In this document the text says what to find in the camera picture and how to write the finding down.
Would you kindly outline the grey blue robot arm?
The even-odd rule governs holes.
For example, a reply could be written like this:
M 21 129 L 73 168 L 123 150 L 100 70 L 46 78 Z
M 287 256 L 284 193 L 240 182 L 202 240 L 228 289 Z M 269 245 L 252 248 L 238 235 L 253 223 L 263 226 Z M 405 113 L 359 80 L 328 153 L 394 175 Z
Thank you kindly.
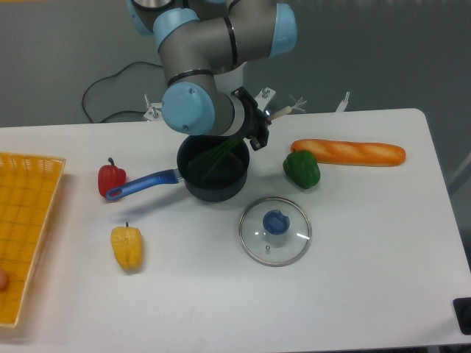
M 269 121 L 243 87 L 225 93 L 215 76 L 251 60 L 291 51 L 297 43 L 292 8 L 278 1 L 128 1 L 137 30 L 152 35 L 167 89 L 162 116 L 191 136 L 249 139 L 266 146 Z

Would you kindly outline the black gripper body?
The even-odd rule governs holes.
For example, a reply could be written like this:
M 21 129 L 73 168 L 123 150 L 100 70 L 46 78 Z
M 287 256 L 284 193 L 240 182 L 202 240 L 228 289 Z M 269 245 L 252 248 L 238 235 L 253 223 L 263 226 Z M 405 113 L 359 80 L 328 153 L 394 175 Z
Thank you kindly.
M 259 103 L 243 86 L 235 89 L 230 98 L 235 98 L 235 102 L 242 104 L 241 113 L 237 113 L 234 108 L 233 120 L 235 123 L 236 118 L 242 118 L 242 125 L 233 134 L 230 134 L 231 136 L 249 140 L 255 136 L 258 130 L 269 130 L 271 122 L 268 116 L 262 112 Z

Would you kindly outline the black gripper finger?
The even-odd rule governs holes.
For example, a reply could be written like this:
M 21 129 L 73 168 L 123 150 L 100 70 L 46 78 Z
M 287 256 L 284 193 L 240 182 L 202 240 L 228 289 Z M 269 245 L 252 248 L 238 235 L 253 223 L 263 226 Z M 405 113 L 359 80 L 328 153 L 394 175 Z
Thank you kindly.
M 258 130 L 254 137 L 249 139 L 253 151 L 258 151 L 267 146 L 269 130 Z

